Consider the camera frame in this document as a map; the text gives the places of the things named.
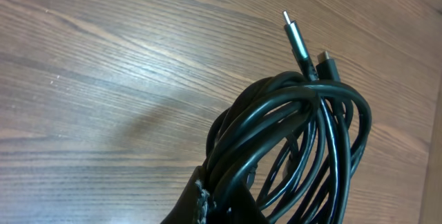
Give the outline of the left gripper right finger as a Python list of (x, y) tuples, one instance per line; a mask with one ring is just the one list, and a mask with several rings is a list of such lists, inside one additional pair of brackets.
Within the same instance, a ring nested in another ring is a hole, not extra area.
[(214, 224), (269, 224), (256, 205), (253, 196), (245, 185), (239, 186), (230, 197), (226, 211), (210, 214)]

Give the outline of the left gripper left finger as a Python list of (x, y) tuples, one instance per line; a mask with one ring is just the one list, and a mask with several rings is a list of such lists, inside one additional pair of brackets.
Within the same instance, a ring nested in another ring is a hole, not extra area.
[(205, 169), (192, 173), (177, 203), (161, 224), (206, 224), (210, 193), (204, 188)]

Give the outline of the black usb cable thin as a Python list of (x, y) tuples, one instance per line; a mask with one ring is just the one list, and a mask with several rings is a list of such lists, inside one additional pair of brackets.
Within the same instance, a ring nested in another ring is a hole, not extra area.
[(372, 114), (367, 101), (340, 80), (336, 62), (328, 52), (318, 55), (316, 79), (309, 83), (321, 98), (319, 112), (303, 138), (317, 140), (318, 148), (309, 173), (301, 174), (307, 152), (287, 138), (285, 148), (271, 168), (258, 205), (277, 206), (268, 216), (275, 223), (294, 205), (290, 223), (342, 223), (349, 187), (367, 144)]

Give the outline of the black usb cable thick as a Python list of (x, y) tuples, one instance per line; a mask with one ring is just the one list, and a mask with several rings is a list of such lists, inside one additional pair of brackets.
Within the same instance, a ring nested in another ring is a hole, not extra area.
[(241, 185), (250, 191), (265, 218), (277, 206), (273, 202), (262, 209), (258, 197), (287, 138), (307, 152), (301, 174), (309, 173), (318, 141), (303, 136), (316, 119), (321, 98), (309, 88), (316, 79), (316, 62), (310, 54), (296, 21), (284, 15), (284, 29), (299, 71), (286, 71), (248, 86), (211, 125), (206, 138), (204, 188), (210, 193), (210, 214), (226, 211), (233, 192)]

